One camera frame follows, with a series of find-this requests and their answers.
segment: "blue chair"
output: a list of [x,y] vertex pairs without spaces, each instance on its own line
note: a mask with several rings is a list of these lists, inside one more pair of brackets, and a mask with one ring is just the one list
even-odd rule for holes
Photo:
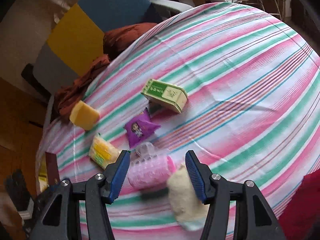
[[86,73],[103,54],[104,32],[142,22],[159,23],[168,12],[190,8],[169,0],[79,0],[53,29],[36,62],[28,64],[21,75],[49,99]]

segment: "red cloth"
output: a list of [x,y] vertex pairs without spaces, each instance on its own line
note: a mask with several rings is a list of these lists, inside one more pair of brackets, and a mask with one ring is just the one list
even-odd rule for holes
[[320,170],[303,181],[279,218],[287,240],[303,240],[320,215]]

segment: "pink hair roller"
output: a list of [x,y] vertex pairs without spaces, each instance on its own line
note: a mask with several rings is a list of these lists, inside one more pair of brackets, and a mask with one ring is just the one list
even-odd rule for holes
[[143,155],[132,162],[128,171],[131,186],[141,190],[163,184],[176,170],[166,154]]

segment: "metal screw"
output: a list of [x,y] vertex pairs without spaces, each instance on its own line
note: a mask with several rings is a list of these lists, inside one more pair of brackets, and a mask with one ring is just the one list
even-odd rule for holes
[[100,180],[104,178],[104,175],[102,173],[98,173],[94,176],[95,179]]
[[252,180],[247,180],[246,184],[248,187],[253,187],[254,186],[254,182]]
[[61,181],[61,185],[63,187],[68,186],[69,185],[69,180],[65,179],[65,180]]
[[217,173],[214,173],[211,175],[211,178],[213,178],[214,180],[219,180],[219,179],[221,179],[221,176]]

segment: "purple snack bag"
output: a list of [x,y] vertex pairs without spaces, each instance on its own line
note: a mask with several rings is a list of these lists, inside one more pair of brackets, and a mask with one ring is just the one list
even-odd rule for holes
[[150,137],[160,125],[151,122],[148,109],[146,108],[141,114],[138,114],[127,122],[124,126],[127,130],[129,147],[134,148],[139,143]]

